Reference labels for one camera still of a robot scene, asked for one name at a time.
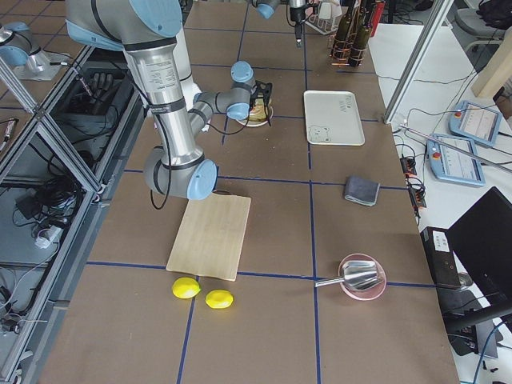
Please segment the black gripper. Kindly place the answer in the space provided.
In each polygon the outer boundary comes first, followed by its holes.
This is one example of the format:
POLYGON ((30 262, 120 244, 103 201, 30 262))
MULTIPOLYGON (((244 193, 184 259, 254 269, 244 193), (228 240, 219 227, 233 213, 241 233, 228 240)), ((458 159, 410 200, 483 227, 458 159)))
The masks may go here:
POLYGON ((302 47, 302 26, 306 20, 306 0, 289 0, 289 16, 294 24, 297 48, 302 47))
POLYGON ((271 95, 273 91, 273 84, 271 82, 263 82, 256 80, 253 92, 250 96, 250 108, 254 105, 257 99, 263 99, 269 105, 271 103, 271 95))

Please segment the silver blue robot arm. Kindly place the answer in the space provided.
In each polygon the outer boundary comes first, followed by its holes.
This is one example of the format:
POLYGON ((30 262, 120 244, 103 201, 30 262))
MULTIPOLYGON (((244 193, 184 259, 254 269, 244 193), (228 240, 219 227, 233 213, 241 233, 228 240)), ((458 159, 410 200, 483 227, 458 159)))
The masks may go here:
POLYGON ((162 138, 146 160, 148 187, 165 196, 207 198, 218 171, 196 135, 216 113, 248 118, 271 85, 256 80, 248 62, 238 61, 230 70, 229 91, 184 95, 182 88, 194 82, 177 1, 68 1, 66 25, 76 42, 124 53, 162 138))
POLYGON ((302 47, 304 36, 304 24, 306 22, 306 10, 310 3, 305 0, 254 0, 249 1, 253 8, 265 19, 271 18, 276 9, 284 4, 286 6, 286 22, 294 29, 297 48, 302 47))

